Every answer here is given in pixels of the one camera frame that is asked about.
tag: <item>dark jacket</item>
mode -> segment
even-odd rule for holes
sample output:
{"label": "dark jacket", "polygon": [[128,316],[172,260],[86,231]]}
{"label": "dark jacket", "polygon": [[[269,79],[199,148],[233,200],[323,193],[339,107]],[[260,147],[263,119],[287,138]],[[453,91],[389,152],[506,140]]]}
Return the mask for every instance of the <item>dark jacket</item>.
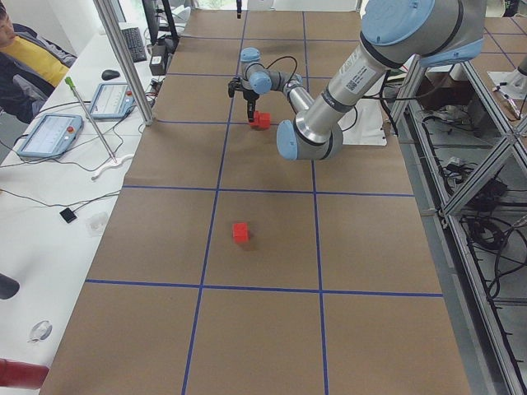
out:
{"label": "dark jacket", "polygon": [[[70,67],[75,57],[57,45],[40,37],[29,27],[13,24],[15,32],[24,39],[46,49],[60,62]],[[54,91],[54,87],[37,72],[11,56],[0,53],[0,107],[29,123]]]}

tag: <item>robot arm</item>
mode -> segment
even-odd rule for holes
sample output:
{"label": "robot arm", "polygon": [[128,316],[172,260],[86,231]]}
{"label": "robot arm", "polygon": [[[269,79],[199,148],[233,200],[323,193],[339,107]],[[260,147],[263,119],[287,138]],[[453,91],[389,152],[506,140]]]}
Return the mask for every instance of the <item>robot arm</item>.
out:
{"label": "robot arm", "polygon": [[[340,118],[387,70],[401,67],[414,54],[421,56],[423,67],[478,56],[486,4],[484,0],[370,0],[360,44],[316,99],[299,77],[263,68],[255,49],[242,52],[240,84],[257,95],[281,91],[295,110],[295,119],[282,121],[277,131],[278,150],[284,158],[327,159],[343,144]],[[248,50],[252,57],[244,56]]]}

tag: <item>computer mouse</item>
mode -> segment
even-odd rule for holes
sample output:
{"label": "computer mouse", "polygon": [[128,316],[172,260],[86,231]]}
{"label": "computer mouse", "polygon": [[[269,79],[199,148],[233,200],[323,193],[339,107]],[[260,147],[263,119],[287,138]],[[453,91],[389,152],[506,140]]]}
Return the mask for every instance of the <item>computer mouse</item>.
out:
{"label": "computer mouse", "polygon": [[117,70],[104,70],[100,77],[105,80],[113,80],[114,78],[121,77],[121,74]]}

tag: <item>red cup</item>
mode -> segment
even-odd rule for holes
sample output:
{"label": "red cup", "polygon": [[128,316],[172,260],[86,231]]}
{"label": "red cup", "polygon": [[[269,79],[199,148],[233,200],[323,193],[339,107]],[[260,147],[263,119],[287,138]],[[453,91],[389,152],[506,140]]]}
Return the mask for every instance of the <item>red cup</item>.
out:
{"label": "red cup", "polygon": [[46,366],[0,358],[0,387],[39,389],[48,372]]}

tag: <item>keyboard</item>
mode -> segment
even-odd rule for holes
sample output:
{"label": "keyboard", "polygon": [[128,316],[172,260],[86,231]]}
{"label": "keyboard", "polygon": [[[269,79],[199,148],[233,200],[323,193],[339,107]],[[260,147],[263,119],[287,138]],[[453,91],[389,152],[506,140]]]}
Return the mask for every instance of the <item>keyboard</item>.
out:
{"label": "keyboard", "polygon": [[124,40],[128,46],[128,50],[132,55],[132,60],[134,63],[142,62],[147,60],[147,53],[145,52],[145,47],[142,44],[141,31],[138,27],[129,27],[127,29],[121,29],[123,32]]}

